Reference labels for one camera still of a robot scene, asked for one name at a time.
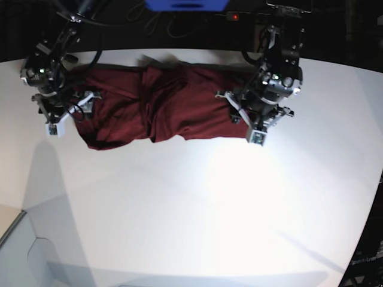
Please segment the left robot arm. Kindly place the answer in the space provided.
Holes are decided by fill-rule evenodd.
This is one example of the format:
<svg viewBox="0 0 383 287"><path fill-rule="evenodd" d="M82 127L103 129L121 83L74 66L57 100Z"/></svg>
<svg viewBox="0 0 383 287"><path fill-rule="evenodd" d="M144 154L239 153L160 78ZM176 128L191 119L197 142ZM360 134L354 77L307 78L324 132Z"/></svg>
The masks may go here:
<svg viewBox="0 0 383 287"><path fill-rule="evenodd" d="M299 66L305 28L304 14L312 12L312 1L267 1L271 19L259 34L258 59L242 52L256 69L238 91L218 92L231 106L230 119L247 126L249 143L263 144L268 129L281 118L293 117L294 111L281 102L302 89L303 72Z"/></svg>

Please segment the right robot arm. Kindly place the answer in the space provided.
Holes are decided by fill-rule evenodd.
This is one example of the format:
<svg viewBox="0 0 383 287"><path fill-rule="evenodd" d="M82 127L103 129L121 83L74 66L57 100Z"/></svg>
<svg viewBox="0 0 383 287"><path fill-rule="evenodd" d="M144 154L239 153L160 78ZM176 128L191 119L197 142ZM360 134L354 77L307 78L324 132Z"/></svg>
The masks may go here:
<svg viewBox="0 0 383 287"><path fill-rule="evenodd" d="M69 49L80 41L85 24L97 25L95 17L106 2L70 1L69 6L63 1L55 3L60 11L53 27L45 31L33 52L25 58L20 79L38 90L31 101L38 105L38 112L45 116L47 124L57 124L65 116L82 122L86 112L80 101L85 98L85 93L78 93L75 88L84 83L86 75L101 57L101 37L94 58L85 68L72 75L65 64L78 63L78 58L70 54Z"/></svg>

